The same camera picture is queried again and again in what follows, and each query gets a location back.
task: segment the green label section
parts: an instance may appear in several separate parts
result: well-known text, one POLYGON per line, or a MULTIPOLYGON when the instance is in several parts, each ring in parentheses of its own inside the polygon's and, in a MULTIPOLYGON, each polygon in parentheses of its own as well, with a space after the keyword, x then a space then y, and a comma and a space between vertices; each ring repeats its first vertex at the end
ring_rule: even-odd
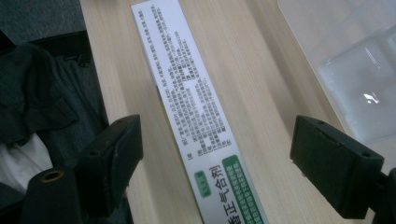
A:
POLYGON ((199 192, 203 198, 210 196, 211 191, 209 185, 207 184, 206 176, 204 171, 199 171, 194 175, 195 181, 197 182, 199 192))
POLYGON ((238 202, 239 210, 245 223, 263 224, 260 210, 251 193, 250 186, 248 185, 247 178, 241 167, 241 163, 237 156, 231 156, 222 161, 228 179, 233 189, 236 201, 238 202))

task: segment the green logo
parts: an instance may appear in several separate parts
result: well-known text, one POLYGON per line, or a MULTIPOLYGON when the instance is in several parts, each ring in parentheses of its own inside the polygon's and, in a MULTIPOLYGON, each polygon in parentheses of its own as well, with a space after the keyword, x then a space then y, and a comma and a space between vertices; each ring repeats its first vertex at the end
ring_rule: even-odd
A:
POLYGON ((210 196, 211 191, 209 185, 207 184, 206 176, 204 171, 199 171, 194 175, 195 181, 197 182, 199 192, 203 198, 210 196))

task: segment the white label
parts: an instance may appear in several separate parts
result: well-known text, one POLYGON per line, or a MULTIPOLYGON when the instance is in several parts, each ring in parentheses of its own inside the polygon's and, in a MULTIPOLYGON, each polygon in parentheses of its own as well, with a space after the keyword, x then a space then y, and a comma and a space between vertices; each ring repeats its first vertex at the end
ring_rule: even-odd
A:
POLYGON ((268 223, 178 1, 132 11, 204 223, 268 223))

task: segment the white cloth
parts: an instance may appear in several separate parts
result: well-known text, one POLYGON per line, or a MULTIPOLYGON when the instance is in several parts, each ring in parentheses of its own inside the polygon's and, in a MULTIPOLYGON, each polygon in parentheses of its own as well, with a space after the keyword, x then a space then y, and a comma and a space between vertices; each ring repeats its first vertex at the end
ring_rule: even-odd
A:
POLYGON ((50 154, 36 133, 23 146, 0 144, 0 182, 23 194, 33 176, 50 168, 50 154))

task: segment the wooden table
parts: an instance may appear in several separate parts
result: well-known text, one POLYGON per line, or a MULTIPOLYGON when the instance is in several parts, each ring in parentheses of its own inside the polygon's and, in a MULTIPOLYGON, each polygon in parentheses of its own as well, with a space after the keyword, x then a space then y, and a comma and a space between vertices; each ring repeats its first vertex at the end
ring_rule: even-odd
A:
MULTIPOLYGON (((109 121, 140 114, 135 223, 202 223, 140 43, 131 4, 81 0, 109 121)), ((292 164, 295 116, 341 129, 276 0, 179 0, 271 223, 343 220, 292 164)))

